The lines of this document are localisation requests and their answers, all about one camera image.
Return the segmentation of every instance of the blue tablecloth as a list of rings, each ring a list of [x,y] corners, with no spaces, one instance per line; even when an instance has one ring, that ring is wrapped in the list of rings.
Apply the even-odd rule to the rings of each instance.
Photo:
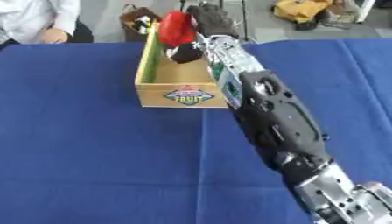
[[[141,108],[141,44],[0,53],[0,223],[310,223],[226,109]],[[247,45],[356,182],[392,186],[392,40]]]

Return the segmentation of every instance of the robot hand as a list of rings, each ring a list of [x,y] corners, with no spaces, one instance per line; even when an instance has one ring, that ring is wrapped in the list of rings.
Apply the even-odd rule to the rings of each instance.
[[[323,135],[306,107],[242,49],[227,13],[209,3],[188,12],[209,73],[234,117],[313,222],[391,224],[392,191],[379,183],[351,181],[326,153]]]

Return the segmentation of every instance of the silver metal part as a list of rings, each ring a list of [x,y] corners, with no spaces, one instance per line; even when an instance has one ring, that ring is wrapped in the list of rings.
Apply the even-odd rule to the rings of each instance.
[[[390,224],[392,192],[380,183],[354,185],[335,164],[295,187],[315,223]]]
[[[204,38],[198,34],[198,42],[210,62],[208,71],[235,109],[242,104],[242,84],[239,75],[243,72],[264,70],[257,59],[245,52],[239,41],[230,36]]]

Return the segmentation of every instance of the floor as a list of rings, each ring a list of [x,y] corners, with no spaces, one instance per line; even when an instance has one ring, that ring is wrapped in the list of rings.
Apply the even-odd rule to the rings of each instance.
[[[314,31],[294,31],[290,22],[271,14],[270,6],[274,2],[275,0],[247,0],[248,34],[254,41],[265,43],[283,39],[392,38],[392,10],[373,9],[365,23],[355,24],[349,30],[320,25]],[[187,1],[187,4],[196,3],[196,0]],[[96,42],[123,41],[123,30],[118,17],[125,4],[146,6],[158,15],[179,8],[179,0],[81,0],[80,18],[93,30]],[[241,1],[225,0],[225,9],[238,23],[238,32],[243,34]]]

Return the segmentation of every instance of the wooden box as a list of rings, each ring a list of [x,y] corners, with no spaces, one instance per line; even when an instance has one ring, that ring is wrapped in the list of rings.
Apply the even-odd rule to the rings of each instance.
[[[147,39],[136,79],[143,107],[226,108],[227,104],[207,72],[207,62],[177,64],[167,59],[159,43],[158,24]]]

